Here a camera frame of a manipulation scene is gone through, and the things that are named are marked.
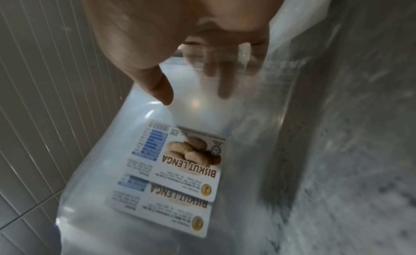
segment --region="product label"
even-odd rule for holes
[[[128,172],[213,202],[226,139],[150,120],[128,158]]]
[[[204,238],[211,204],[165,186],[124,173],[108,194],[106,205],[158,224]]]

